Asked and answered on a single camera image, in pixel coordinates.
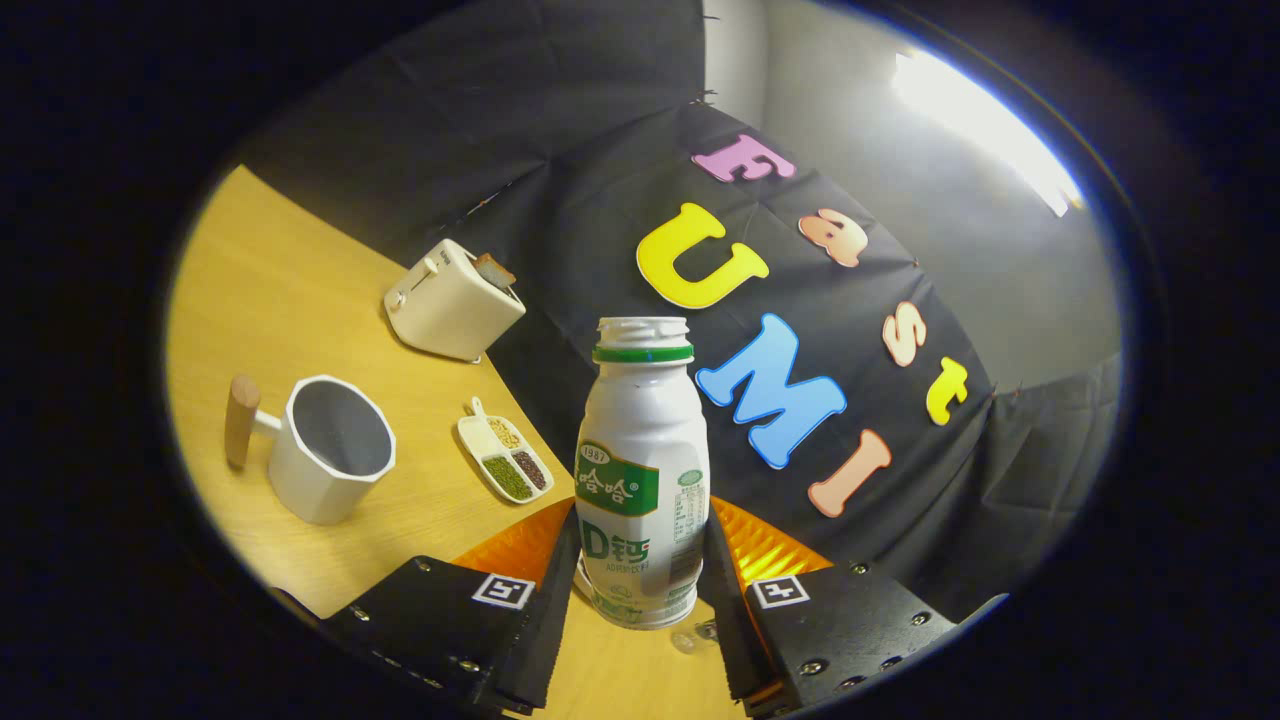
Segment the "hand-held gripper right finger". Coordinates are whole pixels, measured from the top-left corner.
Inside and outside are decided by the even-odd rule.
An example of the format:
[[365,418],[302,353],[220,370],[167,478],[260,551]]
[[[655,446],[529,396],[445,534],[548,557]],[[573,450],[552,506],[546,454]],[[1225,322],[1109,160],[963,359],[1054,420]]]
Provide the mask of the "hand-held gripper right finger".
[[710,501],[700,596],[733,701],[797,719],[852,700],[959,639],[1004,602],[950,618],[870,562],[835,564],[721,498]]

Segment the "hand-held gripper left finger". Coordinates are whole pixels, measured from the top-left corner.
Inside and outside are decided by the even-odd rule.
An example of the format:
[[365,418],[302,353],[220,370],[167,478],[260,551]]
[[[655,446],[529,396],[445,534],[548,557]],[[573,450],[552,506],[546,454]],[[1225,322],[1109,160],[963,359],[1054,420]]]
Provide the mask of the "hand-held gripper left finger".
[[529,716],[547,705],[580,548],[567,498],[453,562],[408,559],[320,624],[453,705]]

